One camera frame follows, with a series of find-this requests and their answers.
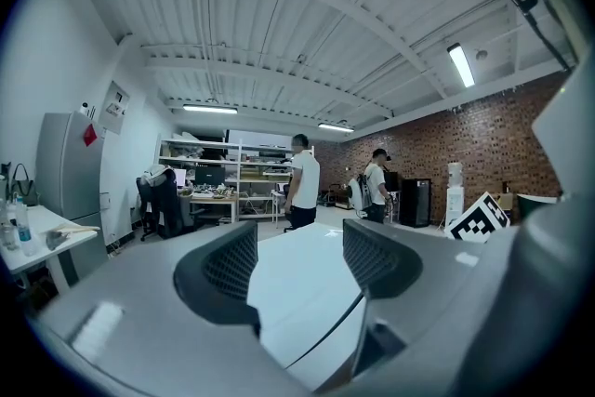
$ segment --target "computer monitor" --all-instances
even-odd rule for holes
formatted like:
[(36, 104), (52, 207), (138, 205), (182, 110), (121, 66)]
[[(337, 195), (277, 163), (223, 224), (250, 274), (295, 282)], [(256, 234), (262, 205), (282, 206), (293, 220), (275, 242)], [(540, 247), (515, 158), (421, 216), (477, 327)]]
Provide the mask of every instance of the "computer monitor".
[(186, 185), (186, 169), (174, 169), (174, 173), (176, 174), (178, 189), (181, 189)]
[(195, 185), (206, 184), (217, 187), (223, 183), (225, 183), (224, 167), (196, 167)]

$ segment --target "shelving unit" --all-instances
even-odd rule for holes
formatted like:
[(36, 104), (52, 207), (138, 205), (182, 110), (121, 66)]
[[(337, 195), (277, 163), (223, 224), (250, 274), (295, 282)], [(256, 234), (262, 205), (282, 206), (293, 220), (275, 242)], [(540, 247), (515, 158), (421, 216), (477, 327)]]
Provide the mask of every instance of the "shelving unit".
[[(213, 160), (213, 159), (200, 159), (200, 158), (189, 158), (189, 157), (170, 157), (161, 155), (163, 152), (164, 145), (172, 145), (172, 146), (196, 146), (202, 147), (207, 149), (221, 149), (221, 150), (228, 150), (234, 151), (237, 153), (238, 160)], [(267, 168), (279, 168), (279, 169), (287, 169), (290, 167), (290, 163), (285, 165), (283, 164), (267, 164), (263, 162), (252, 162), (252, 161), (242, 161), (242, 153), (246, 151), (250, 152), (283, 152), (285, 154), (290, 154), (291, 150), (287, 148), (277, 148), (273, 146), (252, 146), (248, 144), (240, 143), (229, 143), (229, 142), (214, 142), (208, 140), (191, 140), (191, 139), (161, 139), (158, 141), (157, 144), (158, 156), (160, 163), (179, 163), (179, 164), (204, 164), (204, 165), (235, 165), (235, 177), (234, 178), (227, 178), (225, 179), (225, 183), (227, 184), (235, 184), (235, 189), (238, 192), (244, 192), (241, 189), (241, 184), (270, 184), (274, 188), (274, 184), (279, 182), (287, 182), (289, 176), (291, 175), (290, 172), (258, 172), (258, 178), (252, 179), (250, 177), (246, 177), (245, 174), (242, 177), (242, 171), (245, 171), (246, 167), (267, 167)], [(238, 205), (240, 203), (245, 202), (269, 202), (272, 201), (274, 198), (272, 196), (257, 196), (257, 197), (238, 197)], [(244, 214), (242, 215), (238, 206), (238, 218), (274, 218), (275, 214), (272, 213), (262, 213), (262, 214)]]

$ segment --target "white t-shirt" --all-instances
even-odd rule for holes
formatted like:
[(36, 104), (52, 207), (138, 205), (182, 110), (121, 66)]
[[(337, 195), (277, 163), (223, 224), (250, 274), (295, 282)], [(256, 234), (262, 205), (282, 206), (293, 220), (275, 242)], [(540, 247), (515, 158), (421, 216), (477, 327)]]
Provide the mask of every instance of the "white t-shirt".
[(291, 162), (294, 169), (301, 170), (301, 182), (297, 189), (292, 205), (299, 208), (316, 207), (318, 199), (318, 181), (320, 179), (320, 165), (308, 151), (296, 154)]
[(380, 193), (380, 190), (378, 189), (378, 186), (380, 184), (385, 183), (384, 172), (382, 171), (380, 166), (377, 164), (374, 164), (374, 163), (370, 163), (370, 164), (368, 164), (368, 167), (365, 169), (364, 174), (368, 181), (368, 187), (370, 188), (370, 193), (372, 194), (372, 202), (374, 202), (375, 204), (378, 204), (378, 205), (386, 204), (384, 197), (382, 196), (382, 194)]

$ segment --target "man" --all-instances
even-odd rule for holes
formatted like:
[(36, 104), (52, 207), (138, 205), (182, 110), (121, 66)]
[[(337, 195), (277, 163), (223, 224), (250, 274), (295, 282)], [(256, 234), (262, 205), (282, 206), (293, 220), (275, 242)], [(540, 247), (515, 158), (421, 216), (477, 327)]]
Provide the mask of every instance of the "man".
[(291, 163), (294, 173), (289, 185), (287, 204), (291, 210), (291, 225), (294, 229), (314, 223), (320, 165), (308, 151), (308, 138), (298, 134), (291, 139), (294, 158)]
[(372, 162), (365, 169), (365, 178), (368, 188), (372, 194), (372, 205), (365, 209), (366, 219), (373, 222), (384, 223), (384, 209), (386, 200), (390, 194), (385, 187), (384, 171), (382, 166), (387, 163), (387, 152), (384, 149), (376, 149), (372, 153)]

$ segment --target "ceiling light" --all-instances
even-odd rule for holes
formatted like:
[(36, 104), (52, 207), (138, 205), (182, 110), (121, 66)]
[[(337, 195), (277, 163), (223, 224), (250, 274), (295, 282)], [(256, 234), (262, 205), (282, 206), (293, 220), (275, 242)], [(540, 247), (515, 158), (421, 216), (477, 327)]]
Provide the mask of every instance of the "ceiling light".
[(454, 44), (450, 46), (447, 51), (450, 58), (453, 59), (453, 62), (455, 63), (458, 74), (461, 75), (463, 84), (466, 87), (475, 85), (473, 73), (471, 73), (471, 68), (469, 67), (469, 62), (467, 61), (463, 47), (460, 44)]
[(353, 132), (353, 129), (351, 129), (350, 127), (326, 125), (324, 123), (320, 123), (318, 125), (318, 127), (321, 127), (322, 129), (332, 129), (333, 131), (341, 131), (343, 133), (352, 133)]
[(195, 104), (185, 104), (184, 109), (192, 112), (219, 112), (222, 114), (237, 114), (237, 108), (221, 108), (220, 106), (198, 106)]

